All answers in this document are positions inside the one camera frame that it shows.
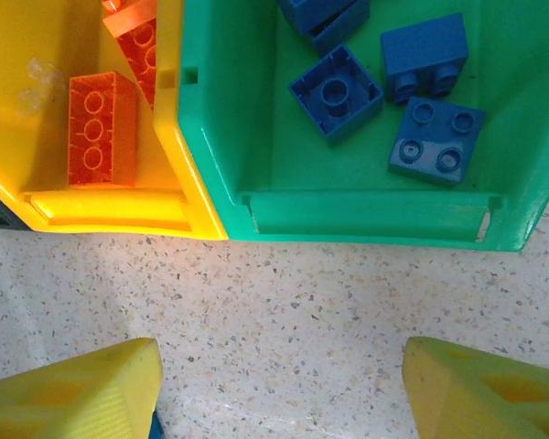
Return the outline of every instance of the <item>orange duplo brick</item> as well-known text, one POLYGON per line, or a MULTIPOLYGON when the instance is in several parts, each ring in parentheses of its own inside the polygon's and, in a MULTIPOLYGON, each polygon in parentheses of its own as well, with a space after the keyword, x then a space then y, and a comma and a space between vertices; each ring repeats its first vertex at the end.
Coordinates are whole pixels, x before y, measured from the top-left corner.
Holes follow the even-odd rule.
POLYGON ((136 179, 136 86, 110 71, 70 80, 68 180, 130 187, 136 179))
POLYGON ((156 18, 156 0, 104 0, 103 23, 114 38, 156 18))
POLYGON ((117 38, 138 85, 153 108, 156 80, 156 19, 117 38))

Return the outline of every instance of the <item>terrazzo floor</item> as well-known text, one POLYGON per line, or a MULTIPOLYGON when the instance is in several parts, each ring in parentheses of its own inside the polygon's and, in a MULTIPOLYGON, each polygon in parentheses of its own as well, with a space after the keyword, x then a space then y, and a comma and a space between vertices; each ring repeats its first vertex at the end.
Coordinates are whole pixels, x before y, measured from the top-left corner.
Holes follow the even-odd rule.
POLYGON ((416 437, 415 335, 549 367, 549 206, 520 254, 0 231, 0 378, 156 337, 169 438, 416 437))

